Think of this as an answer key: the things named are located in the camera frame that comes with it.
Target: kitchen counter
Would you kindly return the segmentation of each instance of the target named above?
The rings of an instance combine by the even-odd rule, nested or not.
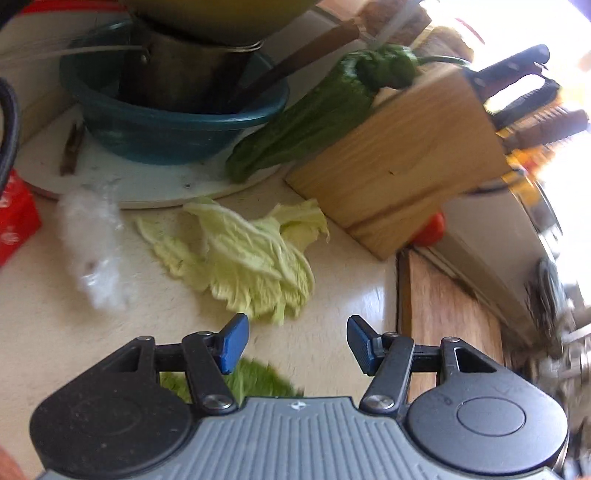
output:
[[[276,174],[220,203],[248,219],[276,203],[301,198]],[[219,330],[231,317],[209,293],[197,294],[169,277],[132,227],[136,215],[171,229],[192,219],[179,209],[124,212],[123,252],[136,287],[129,312],[97,313],[76,291],[57,238],[55,202],[37,198],[44,225],[0,270],[0,445],[28,476],[41,464],[28,437],[35,407],[49,394],[138,335],[157,343],[179,342],[198,330]],[[334,224],[330,242],[320,238],[306,251],[316,290],[297,320],[283,326],[251,325],[245,355],[272,363],[307,395],[352,395],[369,384],[346,343],[353,314],[377,331],[395,329],[395,263],[379,262]]]

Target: red box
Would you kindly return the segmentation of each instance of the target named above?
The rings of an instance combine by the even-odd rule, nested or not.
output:
[[[0,267],[40,226],[33,196],[13,170],[0,197]]]

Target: teal bowl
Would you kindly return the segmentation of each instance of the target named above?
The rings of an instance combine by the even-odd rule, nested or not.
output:
[[[125,45],[131,22],[100,27],[72,47]],[[287,103],[285,80],[268,89],[251,106],[231,115],[176,113],[117,100],[124,52],[105,51],[65,56],[60,81],[82,106],[89,132],[105,148],[142,163],[178,165],[204,161],[230,145],[246,128],[267,123]],[[248,63],[240,84],[247,85],[273,66],[260,53]]]

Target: green pepper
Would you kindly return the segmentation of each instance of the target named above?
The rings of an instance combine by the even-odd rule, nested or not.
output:
[[[409,87],[417,65],[413,52],[399,45],[345,55],[304,98],[236,145],[228,176],[243,182],[257,170],[328,147],[365,121],[380,88]]]

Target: gray ribbed plate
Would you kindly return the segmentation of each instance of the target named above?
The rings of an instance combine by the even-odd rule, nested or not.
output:
[[[557,480],[543,469],[532,480]],[[43,480],[64,480],[47,472]],[[182,452],[137,480],[459,480],[415,451],[387,417],[350,398],[251,398],[227,417],[202,421]]]

